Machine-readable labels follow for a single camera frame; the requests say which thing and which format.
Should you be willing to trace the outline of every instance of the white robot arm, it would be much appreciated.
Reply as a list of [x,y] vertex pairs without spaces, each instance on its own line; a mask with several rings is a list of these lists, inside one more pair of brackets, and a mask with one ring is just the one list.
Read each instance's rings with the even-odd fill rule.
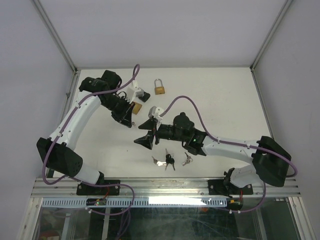
[[150,109],[149,120],[138,127],[148,130],[148,133],[134,140],[135,143],[152,149],[154,139],[156,145],[160,139],[179,141],[193,155],[223,156],[248,163],[245,167],[231,168],[225,172],[226,185],[243,188],[261,181],[276,187],[284,185],[289,164],[259,150],[268,149],[290,160],[291,156],[272,138],[262,136],[260,140],[249,141],[220,137],[212,139],[206,132],[197,130],[184,112],[174,118],[173,125],[162,124],[163,112],[162,108],[156,106]]
[[133,84],[128,87],[125,96],[119,96],[113,92],[92,95],[85,99],[81,105],[79,102],[92,93],[114,90],[119,87],[121,82],[121,78],[115,72],[108,70],[101,78],[87,77],[82,81],[80,92],[61,124],[48,139],[41,137],[37,142],[38,151],[44,161],[53,140],[58,137],[46,164],[48,168],[90,184],[96,184],[104,178],[103,173],[86,165],[83,159],[74,152],[81,132],[100,105],[109,109],[111,116],[118,123],[131,128],[132,110],[135,106],[133,100],[135,97],[139,97],[145,102],[149,99],[150,94],[139,88],[137,81],[133,80]]

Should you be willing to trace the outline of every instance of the white cable tray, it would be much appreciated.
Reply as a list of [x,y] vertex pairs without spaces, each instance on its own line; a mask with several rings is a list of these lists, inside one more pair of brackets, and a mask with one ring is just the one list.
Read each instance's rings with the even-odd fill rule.
[[[42,207],[44,208],[85,208],[87,197],[52,197],[44,198],[42,202]],[[135,198],[132,208],[224,208],[227,206],[227,199],[224,197],[202,197],[199,204],[183,204],[183,203],[149,203],[148,197]],[[103,206],[89,206],[90,208],[126,208],[130,205],[130,198],[120,198],[112,197],[109,198],[106,202],[106,205]]]

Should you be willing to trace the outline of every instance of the white wall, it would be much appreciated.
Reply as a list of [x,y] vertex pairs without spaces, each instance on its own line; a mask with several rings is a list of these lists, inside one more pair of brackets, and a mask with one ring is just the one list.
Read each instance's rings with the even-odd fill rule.
[[275,139],[292,155],[320,238],[320,1],[296,0],[256,69]]
[[[115,69],[123,82],[132,76],[131,69]],[[86,77],[99,78],[103,69],[82,70],[79,83]],[[154,79],[163,80],[165,94],[155,95]],[[148,119],[153,106],[166,108],[179,95],[187,95],[199,108],[203,121],[212,134],[220,137],[256,140],[269,135],[267,122],[259,101],[256,87],[248,67],[240,68],[143,68],[137,76],[138,84],[151,94],[142,104],[137,115],[132,116],[136,127],[127,128],[117,123],[111,112],[100,106],[92,115],[79,137],[75,152],[85,163],[115,178],[194,178],[220,177],[230,168],[241,168],[247,163],[222,156],[194,156],[193,162],[182,166],[186,159],[185,149],[177,141],[161,139],[149,150],[134,143],[145,136],[146,130],[138,126]],[[203,131],[193,105],[179,99],[163,118],[164,124],[172,124],[175,116],[185,112],[195,127]],[[174,154],[175,168],[154,165],[152,156],[165,161],[166,151]]]
[[247,66],[285,0],[40,0],[77,67]]
[[72,72],[30,1],[1,1],[0,23],[0,239],[13,240]]

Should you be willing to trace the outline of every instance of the key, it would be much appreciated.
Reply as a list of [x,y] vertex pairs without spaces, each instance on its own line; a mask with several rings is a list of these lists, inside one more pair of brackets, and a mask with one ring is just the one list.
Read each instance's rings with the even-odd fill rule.
[[158,164],[157,164],[157,163],[158,163],[158,160],[155,159],[154,156],[151,156],[151,157],[153,158],[153,163],[154,163],[155,165],[158,165]]
[[173,159],[171,154],[168,153],[167,149],[165,149],[165,162],[166,162],[165,170],[167,170],[167,167],[168,167],[169,164],[172,165],[174,171],[176,170],[176,168],[175,168],[175,160]]
[[185,155],[186,155],[186,160],[184,163],[182,163],[182,166],[185,166],[189,163],[192,163],[194,160],[191,158],[191,156],[189,156],[186,152],[185,152]]

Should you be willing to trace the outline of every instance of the black motor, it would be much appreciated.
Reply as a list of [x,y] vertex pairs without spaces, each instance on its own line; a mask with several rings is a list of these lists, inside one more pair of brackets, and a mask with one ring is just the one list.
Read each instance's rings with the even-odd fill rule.
[[153,140],[155,144],[160,142],[160,139],[173,140],[182,142],[182,147],[193,155],[203,155],[203,141],[207,134],[195,128],[195,123],[190,121],[184,112],[173,119],[173,125],[161,124],[157,130],[157,120],[153,117],[141,124],[139,129],[149,130],[146,136],[140,137],[134,142],[140,144],[147,149],[152,150]]
[[[90,93],[98,93],[109,90],[114,90],[120,87],[122,79],[113,71],[106,70],[101,78],[86,77],[80,87],[80,92],[87,91]],[[126,95],[119,96],[116,92],[99,94],[101,105],[111,111],[111,116],[118,123],[132,127],[132,110],[135,103],[129,103],[126,100]]]

